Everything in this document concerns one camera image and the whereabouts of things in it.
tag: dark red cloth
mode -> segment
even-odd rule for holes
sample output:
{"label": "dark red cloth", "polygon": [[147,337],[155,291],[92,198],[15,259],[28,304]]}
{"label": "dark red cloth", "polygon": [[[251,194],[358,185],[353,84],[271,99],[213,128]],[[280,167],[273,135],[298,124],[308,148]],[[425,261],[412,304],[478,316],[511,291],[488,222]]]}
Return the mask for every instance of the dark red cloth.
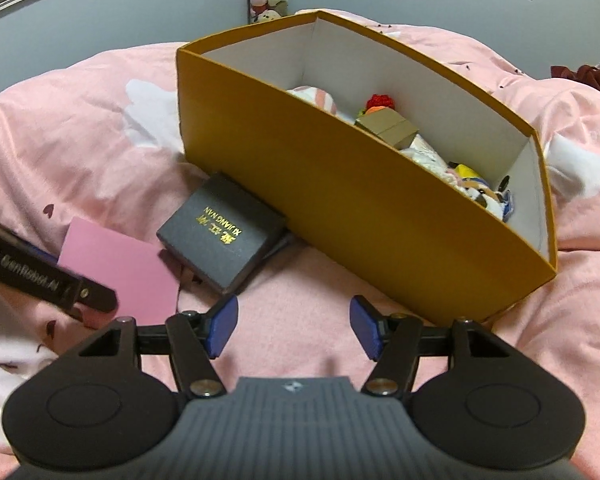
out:
{"label": "dark red cloth", "polygon": [[551,77],[570,79],[600,91],[600,69],[589,65],[581,66],[577,72],[572,72],[565,66],[552,66]]}

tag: white cloud pattern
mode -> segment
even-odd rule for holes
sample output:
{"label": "white cloud pattern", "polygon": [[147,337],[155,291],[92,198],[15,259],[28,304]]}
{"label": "white cloud pattern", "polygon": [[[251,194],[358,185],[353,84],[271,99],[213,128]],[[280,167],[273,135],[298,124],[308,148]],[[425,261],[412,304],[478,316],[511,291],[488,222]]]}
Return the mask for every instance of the white cloud pattern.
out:
{"label": "white cloud pattern", "polygon": [[124,133],[139,148],[168,148],[184,153],[178,118],[178,94],[138,79],[126,84],[131,104],[124,110]]}
{"label": "white cloud pattern", "polygon": [[556,134],[544,150],[554,189],[567,200],[600,193],[600,155]]}

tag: red crochet flower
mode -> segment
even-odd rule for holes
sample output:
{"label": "red crochet flower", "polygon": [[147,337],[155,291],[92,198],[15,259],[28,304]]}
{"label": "red crochet flower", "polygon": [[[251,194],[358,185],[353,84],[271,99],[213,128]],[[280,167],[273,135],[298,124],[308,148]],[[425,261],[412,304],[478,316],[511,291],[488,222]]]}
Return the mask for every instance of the red crochet flower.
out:
{"label": "red crochet flower", "polygon": [[365,111],[369,110],[369,108],[374,107],[374,106],[386,106],[388,108],[392,108],[393,110],[395,110],[394,100],[391,99],[388,95],[374,94],[373,97],[371,99],[369,99],[369,101],[366,102]]}

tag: wrinkled fabric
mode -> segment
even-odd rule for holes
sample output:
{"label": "wrinkled fabric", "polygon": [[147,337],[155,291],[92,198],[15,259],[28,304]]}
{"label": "wrinkled fabric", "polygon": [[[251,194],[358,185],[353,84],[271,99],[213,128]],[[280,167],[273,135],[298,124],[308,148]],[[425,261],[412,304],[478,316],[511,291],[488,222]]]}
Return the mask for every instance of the wrinkled fabric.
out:
{"label": "wrinkled fabric", "polygon": [[[554,190],[559,273],[493,329],[583,400],[587,427],[573,461],[600,480],[600,92],[567,79],[536,81],[459,34],[331,12],[446,64],[539,131]],[[157,228],[205,176],[182,158],[176,47],[102,53],[4,91],[0,221],[53,253],[73,216],[157,244]],[[51,203],[49,218],[43,209]],[[360,387],[374,363],[349,327],[354,294],[383,313],[404,311],[295,242],[240,295],[238,326],[214,367],[228,388],[240,376],[332,375],[349,376]],[[203,312],[216,299],[204,285],[187,283],[179,308]],[[0,311],[1,409],[13,388],[89,332],[48,304],[3,286]],[[142,364],[174,387],[166,358],[149,356]],[[444,366],[444,359],[423,360],[416,386]],[[0,478],[15,466],[0,430]]]}
{"label": "wrinkled fabric", "polygon": [[572,72],[565,66],[552,66],[551,77],[561,77],[577,81],[600,92],[600,69],[593,66],[583,65],[576,72]]}

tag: pink card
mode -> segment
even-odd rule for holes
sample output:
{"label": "pink card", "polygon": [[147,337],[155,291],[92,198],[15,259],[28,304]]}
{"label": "pink card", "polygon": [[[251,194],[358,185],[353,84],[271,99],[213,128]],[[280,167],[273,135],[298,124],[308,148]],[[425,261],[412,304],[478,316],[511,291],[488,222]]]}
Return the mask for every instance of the pink card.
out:
{"label": "pink card", "polygon": [[156,325],[176,313],[182,267],[163,248],[74,218],[58,265],[116,291],[113,312],[77,305],[85,326],[100,328],[118,316]]}

